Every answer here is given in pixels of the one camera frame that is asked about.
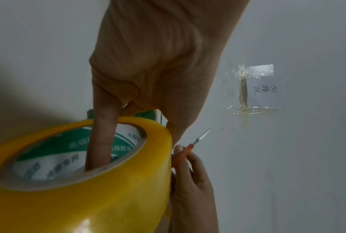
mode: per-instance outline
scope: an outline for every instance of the yellow adhesive tape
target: yellow adhesive tape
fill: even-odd
[[[92,123],[59,126],[0,145],[0,170],[29,145]],[[169,201],[171,136],[151,120],[121,117],[119,123],[137,126],[146,134],[144,145],[122,164],[40,191],[13,191],[0,184],[0,232],[153,232]]]

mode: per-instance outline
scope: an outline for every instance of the wall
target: wall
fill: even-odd
[[[106,1],[0,1],[0,142],[86,118],[88,57]],[[287,105],[238,106],[239,64],[274,64]],[[346,233],[346,0],[252,0],[197,122],[221,232]]]

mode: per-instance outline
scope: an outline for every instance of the packing tape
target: packing tape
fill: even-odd
[[[29,154],[28,151],[34,151],[38,142],[87,128],[92,123],[88,120],[59,126],[0,145],[0,232],[128,233],[155,230],[169,201],[172,143],[167,129],[157,122],[121,117],[120,125],[132,126],[140,132],[135,137],[130,135],[130,139],[139,142],[116,161],[87,173],[81,168],[78,172],[56,177],[57,172],[62,172],[58,165],[58,169],[55,166],[47,176],[40,174],[41,168],[47,166],[41,159],[51,157],[49,155],[37,158],[39,162],[26,171],[15,166],[23,164],[23,157]],[[69,144],[69,148],[76,150],[84,143],[87,139],[80,139]],[[72,163],[65,155],[73,156],[74,164],[76,160],[83,160],[78,154],[76,158],[75,153],[62,153],[56,160],[63,161],[65,169]]]

